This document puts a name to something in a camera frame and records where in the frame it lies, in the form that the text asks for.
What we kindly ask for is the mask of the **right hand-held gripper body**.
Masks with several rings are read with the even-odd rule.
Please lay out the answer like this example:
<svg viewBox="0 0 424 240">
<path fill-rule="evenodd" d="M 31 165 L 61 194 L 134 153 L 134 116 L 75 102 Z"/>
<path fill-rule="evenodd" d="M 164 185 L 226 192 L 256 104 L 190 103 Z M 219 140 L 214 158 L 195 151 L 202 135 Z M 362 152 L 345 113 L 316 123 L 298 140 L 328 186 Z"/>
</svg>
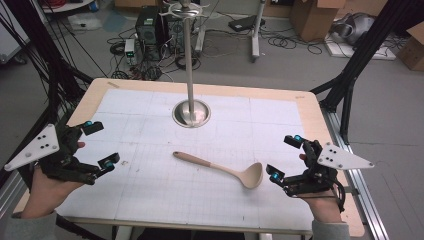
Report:
<svg viewBox="0 0 424 240">
<path fill-rule="evenodd" d="M 306 170 L 297 176 L 284 177 L 283 190 L 290 197 L 329 190 L 338 183 L 339 170 L 374 167 L 372 162 L 330 142 L 321 145 L 317 140 L 304 139 L 300 148 L 306 155 Z"/>
</svg>

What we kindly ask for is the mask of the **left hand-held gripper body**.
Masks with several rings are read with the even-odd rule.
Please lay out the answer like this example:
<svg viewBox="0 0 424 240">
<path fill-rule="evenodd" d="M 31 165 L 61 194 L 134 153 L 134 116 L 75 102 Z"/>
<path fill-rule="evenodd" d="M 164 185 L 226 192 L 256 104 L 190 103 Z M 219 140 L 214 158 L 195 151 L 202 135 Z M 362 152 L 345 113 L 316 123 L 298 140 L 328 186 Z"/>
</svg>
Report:
<svg viewBox="0 0 424 240">
<path fill-rule="evenodd" d="M 48 124 L 4 169 L 12 171 L 37 162 L 49 178 L 93 185 L 98 178 L 99 167 L 81 163 L 74 156 L 84 134 L 83 124 L 73 127 Z"/>
</svg>

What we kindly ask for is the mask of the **beige ladle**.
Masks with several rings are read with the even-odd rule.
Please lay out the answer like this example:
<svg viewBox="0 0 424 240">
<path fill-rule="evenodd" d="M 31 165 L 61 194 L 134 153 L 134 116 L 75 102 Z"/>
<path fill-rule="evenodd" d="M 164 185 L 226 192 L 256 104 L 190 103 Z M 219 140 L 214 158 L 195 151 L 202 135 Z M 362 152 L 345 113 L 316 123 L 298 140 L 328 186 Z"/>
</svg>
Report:
<svg viewBox="0 0 424 240">
<path fill-rule="evenodd" d="M 254 189 L 258 187 L 262 182 L 263 166 L 259 162 L 253 163 L 243 171 L 236 171 L 180 151 L 174 151 L 173 156 L 183 161 L 220 170 L 227 174 L 230 174 L 237 178 L 240 183 L 247 189 Z"/>
</svg>

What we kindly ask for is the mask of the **metal utensil rack stand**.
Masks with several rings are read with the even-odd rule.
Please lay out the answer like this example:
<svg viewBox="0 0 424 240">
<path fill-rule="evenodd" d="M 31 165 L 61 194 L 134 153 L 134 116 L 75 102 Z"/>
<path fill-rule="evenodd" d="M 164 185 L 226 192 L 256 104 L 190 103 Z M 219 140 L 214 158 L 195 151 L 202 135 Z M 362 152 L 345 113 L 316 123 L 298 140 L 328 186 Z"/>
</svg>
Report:
<svg viewBox="0 0 424 240">
<path fill-rule="evenodd" d="M 201 16 L 203 7 L 191 0 L 177 0 L 169 5 L 162 16 L 174 16 L 183 22 L 185 72 L 187 75 L 188 99 L 175 105 L 172 112 L 174 121 L 185 128 L 198 128 L 205 125 L 211 116 L 210 107 L 203 101 L 194 98 L 193 59 L 191 49 L 191 20 Z"/>
</svg>

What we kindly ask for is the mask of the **person's right hand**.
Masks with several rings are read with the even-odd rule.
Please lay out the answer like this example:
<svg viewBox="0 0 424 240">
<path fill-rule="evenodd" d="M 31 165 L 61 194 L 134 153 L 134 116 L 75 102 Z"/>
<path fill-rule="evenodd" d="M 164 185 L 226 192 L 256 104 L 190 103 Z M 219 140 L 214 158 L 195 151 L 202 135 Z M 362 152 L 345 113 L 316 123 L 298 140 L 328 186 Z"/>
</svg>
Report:
<svg viewBox="0 0 424 240">
<path fill-rule="evenodd" d="M 300 194 L 299 197 L 308 204 L 316 221 L 322 223 L 342 222 L 338 202 L 332 190 Z"/>
</svg>

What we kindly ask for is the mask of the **person's left hand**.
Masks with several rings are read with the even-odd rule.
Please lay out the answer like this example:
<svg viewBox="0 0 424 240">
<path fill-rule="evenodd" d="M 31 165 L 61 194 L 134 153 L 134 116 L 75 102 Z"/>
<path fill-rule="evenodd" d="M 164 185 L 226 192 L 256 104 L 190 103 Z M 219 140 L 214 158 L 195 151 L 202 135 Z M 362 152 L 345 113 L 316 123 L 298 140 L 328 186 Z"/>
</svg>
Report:
<svg viewBox="0 0 424 240">
<path fill-rule="evenodd" d="M 74 190 L 82 186 L 79 182 L 51 179 L 36 165 L 30 196 L 21 212 L 21 218 L 36 219 L 50 215 Z"/>
</svg>

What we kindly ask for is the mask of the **white grid mat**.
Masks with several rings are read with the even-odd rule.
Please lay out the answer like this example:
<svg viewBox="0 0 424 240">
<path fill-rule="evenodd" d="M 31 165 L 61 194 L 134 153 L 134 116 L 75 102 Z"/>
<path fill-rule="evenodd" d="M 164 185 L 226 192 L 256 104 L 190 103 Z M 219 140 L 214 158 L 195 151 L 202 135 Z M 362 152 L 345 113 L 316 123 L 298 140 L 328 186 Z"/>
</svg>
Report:
<svg viewBox="0 0 424 240">
<path fill-rule="evenodd" d="M 297 103 L 205 95 L 210 120 L 199 128 L 184 128 L 171 116 L 183 98 L 177 93 L 108 90 L 94 115 L 104 128 L 86 137 L 76 156 L 95 163 L 118 153 L 120 161 L 94 185 L 74 191 L 59 213 L 253 231 L 310 230 L 306 203 L 288 197 L 270 180 L 249 190 L 229 174 L 173 155 L 181 151 L 237 171 L 260 162 L 289 176 L 300 174 L 304 165 L 298 150 L 283 141 L 304 132 Z"/>
</svg>

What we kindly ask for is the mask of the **small grey power supply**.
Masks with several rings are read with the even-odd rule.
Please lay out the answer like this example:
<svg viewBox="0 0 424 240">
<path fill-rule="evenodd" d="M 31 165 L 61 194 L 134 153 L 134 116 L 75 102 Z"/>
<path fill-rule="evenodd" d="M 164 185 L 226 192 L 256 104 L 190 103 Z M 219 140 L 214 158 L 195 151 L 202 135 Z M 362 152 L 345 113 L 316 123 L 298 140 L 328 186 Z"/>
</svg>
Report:
<svg viewBox="0 0 424 240">
<path fill-rule="evenodd" d="M 134 39 L 126 39 L 125 40 L 124 54 L 125 54 L 126 61 L 127 61 L 128 65 L 134 66 L 137 63 L 137 56 L 136 56 L 135 40 Z"/>
</svg>

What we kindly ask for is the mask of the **black computer tower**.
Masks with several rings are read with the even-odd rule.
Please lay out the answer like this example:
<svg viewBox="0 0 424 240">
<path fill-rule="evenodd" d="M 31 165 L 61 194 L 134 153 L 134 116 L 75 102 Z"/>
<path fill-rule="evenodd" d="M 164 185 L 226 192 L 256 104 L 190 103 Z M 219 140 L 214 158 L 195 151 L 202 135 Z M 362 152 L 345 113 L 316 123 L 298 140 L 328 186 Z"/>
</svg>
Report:
<svg viewBox="0 0 424 240">
<path fill-rule="evenodd" d="M 162 58 L 161 47 L 169 40 L 167 21 L 160 13 L 159 6 L 142 6 L 135 24 L 144 58 L 151 61 Z"/>
</svg>

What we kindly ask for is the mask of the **white metal stand leg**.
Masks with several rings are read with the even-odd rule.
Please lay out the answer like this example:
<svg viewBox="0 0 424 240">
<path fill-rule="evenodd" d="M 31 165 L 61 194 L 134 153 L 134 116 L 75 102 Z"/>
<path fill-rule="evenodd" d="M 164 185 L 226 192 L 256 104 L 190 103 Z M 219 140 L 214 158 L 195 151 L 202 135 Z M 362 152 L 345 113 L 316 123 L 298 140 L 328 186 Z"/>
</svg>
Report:
<svg viewBox="0 0 424 240">
<path fill-rule="evenodd" d="M 205 22 L 202 22 L 200 26 L 198 27 L 198 35 L 197 35 L 197 41 L 195 46 L 195 52 L 197 54 L 200 54 L 203 51 L 204 46 L 204 40 L 205 40 L 205 33 L 206 33 L 206 26 L 204 25 Z"/>
<path fill-rule="evenodd" d="M 261 19 L 263 16 L 265 5 L 266 5 L 266 0 L 259 0 L 259 7 L 258 7 L 258 11 L 257 11 L 255 23 L 254 23 L 254 30 L 251 36 L 252 63 L 254 63 L 260 57 L 259 30 L 261 26 Z"/>
</svg>

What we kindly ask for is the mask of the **white flat board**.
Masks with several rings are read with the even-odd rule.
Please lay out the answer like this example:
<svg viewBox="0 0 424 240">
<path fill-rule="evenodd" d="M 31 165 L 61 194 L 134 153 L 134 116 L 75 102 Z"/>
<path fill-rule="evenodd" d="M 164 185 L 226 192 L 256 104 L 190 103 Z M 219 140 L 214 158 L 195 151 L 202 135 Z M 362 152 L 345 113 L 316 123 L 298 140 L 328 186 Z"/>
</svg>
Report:
<svg viewBox="0 0 424 240">
<path fill-rule="evenodd" d="M 379 47 L 370 47 L 366 45 L 364 50 L 360 48 L 354 50 L 352 45 L 348 44 L 338 35 L 328 34 L 324 39 L 324 45 L 329 55 L 332 57 L 351 58 L 359 52 L 365 56 L 372 54 L 372 60 L 393 61 L 396 59 L 395 54 L 385 43 L 381 44 Z"/>
</svg>

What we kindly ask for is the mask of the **round white table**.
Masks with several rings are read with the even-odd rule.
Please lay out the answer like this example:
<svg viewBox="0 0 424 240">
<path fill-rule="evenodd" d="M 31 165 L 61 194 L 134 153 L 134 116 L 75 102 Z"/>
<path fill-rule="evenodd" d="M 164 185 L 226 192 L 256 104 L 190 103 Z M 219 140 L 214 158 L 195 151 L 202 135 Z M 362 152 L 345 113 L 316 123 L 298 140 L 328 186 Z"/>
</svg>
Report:
<svg viewBox="0 0 424 240">
<path fill-rule="evenodd" d="M 44 13 L 61 13 L 96 5 L 96 0 L 38 0 Z"/>
</svg>

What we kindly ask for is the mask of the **small cardboard box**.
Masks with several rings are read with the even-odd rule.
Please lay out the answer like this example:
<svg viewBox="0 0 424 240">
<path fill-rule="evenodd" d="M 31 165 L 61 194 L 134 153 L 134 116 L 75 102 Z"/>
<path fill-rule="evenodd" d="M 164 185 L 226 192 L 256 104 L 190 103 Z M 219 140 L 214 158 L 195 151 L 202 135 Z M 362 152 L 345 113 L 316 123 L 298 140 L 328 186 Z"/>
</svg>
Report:
<svg viewBox="0 0 424 240">
<path fill-rule="evenodd" d="M 397 57 L 412 71 L 424 72 L 424 21 L 407 30 L 411 35 Z"/>
</svg>

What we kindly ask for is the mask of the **aluminium rail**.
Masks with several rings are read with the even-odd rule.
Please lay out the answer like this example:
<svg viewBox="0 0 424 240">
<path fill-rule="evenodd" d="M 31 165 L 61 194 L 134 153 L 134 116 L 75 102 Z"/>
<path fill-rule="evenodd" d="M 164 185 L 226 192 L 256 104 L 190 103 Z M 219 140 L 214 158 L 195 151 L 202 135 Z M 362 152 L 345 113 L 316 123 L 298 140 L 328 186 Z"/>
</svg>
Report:
<svg viewBox="0 0 424 240">
<path fill-rule="evenodd" d="M 350 144 L 345 142 L 339 133 L 341 120 L 337 114 L 325 109 L 322 109 L 322 114 L 333 142 L 343 150 L 352 153 Z M 372 240 L 390 240 L 362 172 L 359 169 L 346 170 L 345 176 L 349 186 L 355 190 L 353 198 L 357 204 L 362 225 L 368 231 L 370 238 Z"/>
</svg>

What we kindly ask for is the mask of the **black metal frame stand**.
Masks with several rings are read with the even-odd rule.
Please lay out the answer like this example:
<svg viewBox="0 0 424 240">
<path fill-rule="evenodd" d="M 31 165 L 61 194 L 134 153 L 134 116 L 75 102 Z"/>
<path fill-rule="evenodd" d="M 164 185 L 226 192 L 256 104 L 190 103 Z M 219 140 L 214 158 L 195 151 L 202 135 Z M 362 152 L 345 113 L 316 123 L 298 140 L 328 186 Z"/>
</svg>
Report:
<svg viewBox="0 0 424 240">
<path fill-rule="evenodd" d="M 0 13 L 0 24 L 29 57 L 36 76 L 42 81 L 48 103 L 8 162 L 48 123 L 63 123 L 63 118 L 59 116 L 60 110 L 69 118 L 85 93 L 79 83 L 90 84 L 93 81 L 92 77 L 64 59 L 40 19 L 37 6 L 37 0 L 0 0 L 0 9 L 7 8 L 5 14 Z"/>
<path fill-rule="evenodd" d="M 420 1 L 421 0 L 388 0 L 376 17 L 370 30 L 365 34 L 362 43 L 357 48 L 364 50 L 366 45 L 370 47 L 379 47 L 392 30 Z M 339 75 L 311 90 L 315 95 L 326 90 L 329 91 L 326 97 L 319 102 L 320 107 L 329 112 L 335 113 L 339 103 L 343 102 L 339 133 L 347 143 L 349 143 L 348 130 L 354 86 L 358 77 L 371 59 L 372 54 L 365 56 L 357 52 L 349 59 Z"/>
</svg>

